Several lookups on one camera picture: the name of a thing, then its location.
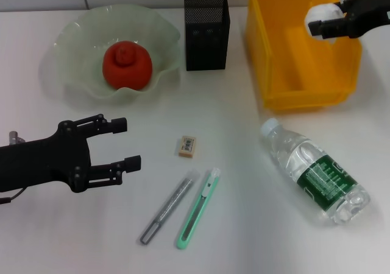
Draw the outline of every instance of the barcode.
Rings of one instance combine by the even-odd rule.
[[[183,145],[183,148],[182,148],[182,149],[183,149],[184,151],[191,152],[191,151],[192,151],[192,147],[193,147],[193,142],[194,142],[193,139],[185,138],[185,139],[184,139],[184,145]]]
[[[190,151],[190,145],[191,145],[191,140],[185,141],[185,147],[184,150]]]

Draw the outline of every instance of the white bottle cap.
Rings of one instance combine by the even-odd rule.
[[[260,133],[263,137],[267,137],[273,129],[278,127],[280,123],[275,118],[268,119],[260,128]]]
[[[334,3],[328,3],[328,4],[320,4],[317,6],[314,6],[309,9],[306,17],[305,17],[305,26],[306,30],[309,35],[311,35],[310,29],[309,29],[309,23],[312,23],[314,21],[326,21],[326,20],[332,20],[332,19],[338,19],[343,18],[344,14],[342,13],[341,9]],[[317,40],[323,40],[322,35],[316,35],[313,38]],[[335,42],[336,38],[328,39],[331,42]]]

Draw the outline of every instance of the red fruit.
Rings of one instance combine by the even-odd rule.
[[[103,76],[112,87],[144,88],[152,77],[152,60],[145,48],[131,41],[120,41],[107,49]]]

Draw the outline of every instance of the glass bowl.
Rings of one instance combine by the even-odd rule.
[[[179,67],[179,38],[180,32],[149,8],[118,4],[91,9],[69,23],[54,43],[59,78],[97,99],[146,93],[164,73]],[[104,53],[118,41],[133,41],[151,56],[152,78],[141,90],[116,90],[103,77]]]

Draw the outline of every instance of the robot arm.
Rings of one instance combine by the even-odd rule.
[[[344,0],[335,4],[346,13],[345,17],[310,22],[312,36],[358,38],[371,29],[390,24],[390,0]]]
[[[0,147],[0,192],[22,189],[50,181],[62,181],[73,192],[122,184],[122,173],[141,169],[141,157],[91,166],[87,138],[127,131],[125,118],[108,122],[102,114],[79,121],[63,121],[49,138],[23,142],[10,133],[9,146]],[[2,198],[9,203],[12,198]]]

